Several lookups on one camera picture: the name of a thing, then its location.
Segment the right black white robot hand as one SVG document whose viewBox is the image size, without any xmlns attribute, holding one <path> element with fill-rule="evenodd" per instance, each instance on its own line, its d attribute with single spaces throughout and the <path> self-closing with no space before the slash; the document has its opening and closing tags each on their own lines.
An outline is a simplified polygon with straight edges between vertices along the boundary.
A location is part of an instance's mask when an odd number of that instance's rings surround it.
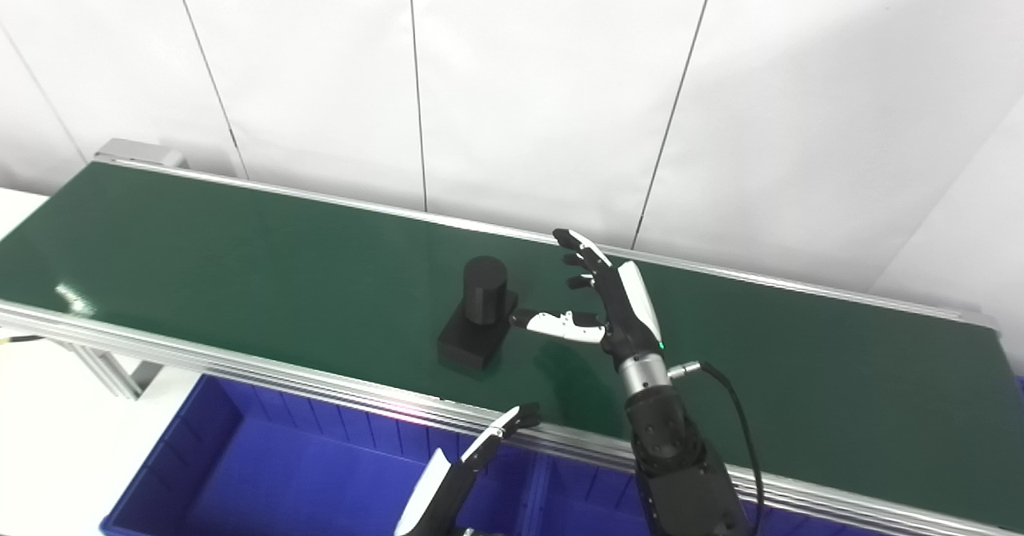
<svg viewBox="0 0 1024 536">
<path fill-rule="evenodd" d="M 595 291 L 601 300 L 604 318 L 571 310 L 562 314 L 513 310 L 510 325 L 568 342 L 598 344 L 604 354 L 612 357 L 614 368 L 630 358 L 643 358 L 648 354 L 662 356 L 662 328 L 636 263 L 630 260 L 615 266 L 596 244 L 574 230 L 559 226 L 553 230 L 552 236 L 569 251 L 563 256 L 563 262 L 585 270 L 584 274 L 568 278 L 567 287 Z"/>
</svg>

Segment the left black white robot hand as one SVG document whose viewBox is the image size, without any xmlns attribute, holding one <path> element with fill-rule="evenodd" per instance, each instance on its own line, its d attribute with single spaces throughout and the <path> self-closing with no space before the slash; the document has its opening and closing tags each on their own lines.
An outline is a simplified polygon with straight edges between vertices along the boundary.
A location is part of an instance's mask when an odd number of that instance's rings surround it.
<svg viewBox="0 0 1024 536">
<path fill-rule="evenodd" d="M 436 449 L 406 500 L 395 535 L 486 535 L 474 526 L 457 524 L 477 475 L 490 463 L 502 442 L 541 421 L 540 405 L 527 402 L 498 416 L 458 459 L 451 461 L 445 452 Z"/>
</svg>

